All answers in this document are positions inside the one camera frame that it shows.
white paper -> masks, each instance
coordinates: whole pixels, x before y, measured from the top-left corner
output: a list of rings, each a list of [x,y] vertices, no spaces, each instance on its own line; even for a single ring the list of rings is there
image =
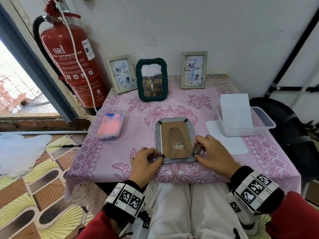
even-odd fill
[[[226,137],[224,136],[217,125],[216,121],[206,122],[206,127],[211,136],[219,140],[230,154],[246,154],[248,149],[241,137]]]
[[[248,94],[222,94],[220,106],[227,127],[253,127]]]

pink tablecloth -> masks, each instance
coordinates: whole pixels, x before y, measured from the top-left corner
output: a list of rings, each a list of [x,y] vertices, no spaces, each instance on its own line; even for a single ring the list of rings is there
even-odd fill
[[[190,119],[197,135],[208,134],[206,121],[216,120],[220,94],[235,93],[229,78],[208,75],[205,89],[181,89],[179,76],[169,77],[168,97],[161,102],[142,102],[138,90],[107,98],[104,106],[125,108],[127,119],[120,137],[100,141],[88,135],[66,178],[66,197],[76,184],[87,181],[119,182],[130,176],[130,157],[142,147],[156,147],[155,122],[161,118],[184,116]],[[267,132],[242,137],[248,148],[244,155],[233,155],[241,165],[249,165],[279,183],[285,191],[300,192],[301,176],[287,155]],[[198,162],[163,164],[152,182],[210,183],[225,181]]]

red fire extinguisher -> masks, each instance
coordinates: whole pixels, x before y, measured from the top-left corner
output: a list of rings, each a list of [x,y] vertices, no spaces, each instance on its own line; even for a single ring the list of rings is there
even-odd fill
[[[69,31],[62,20],[58,19],[61,13],[56,8],[54,0],[49,1],[45,11],[48,15],[39,16],[34,20],[34,38],[59,79],[70,85],[86,113],[95,115],[89,85],[76,61]],[[64,13],[64,15],[81,18],[73,13]],[[46,29],[40,35],[39,26],[45,21],[53,24],[53,27]],[[95,107],[99,110],[107,96],[107,89],[102,80],[102,70],[95,61],[95,55],[85,31],[73,24],[69,24],[69,27],[74,38],[78,60],[90,82]]]

plastic container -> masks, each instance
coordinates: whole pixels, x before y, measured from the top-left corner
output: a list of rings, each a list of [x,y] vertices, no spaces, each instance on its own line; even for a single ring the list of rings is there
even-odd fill
[[[102,107],[89,127],[88,133],[101,140],[116,140],[120,136],[125,110],[118,106]]]
[[[228,137],[256,136],[276,127],[274,121],[264,112],[263,109],[256,106],[253,106],[250,109],[253,127],[230,128],[223,122],[220,106],[217,107],[217,125],[221,133]]]

photo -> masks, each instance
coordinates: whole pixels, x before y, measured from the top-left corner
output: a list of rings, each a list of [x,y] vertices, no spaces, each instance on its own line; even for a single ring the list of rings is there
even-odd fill
[[[162,86],[162,67],[159,64],[143,65],[141,73],[143,77],[144,96],[161,96]]]
[[[119,90],[136,87],[128,59],[114,60],[110,63]]]
[[[203,84],[204,55],[185,56],[185,86],[200,86]]]

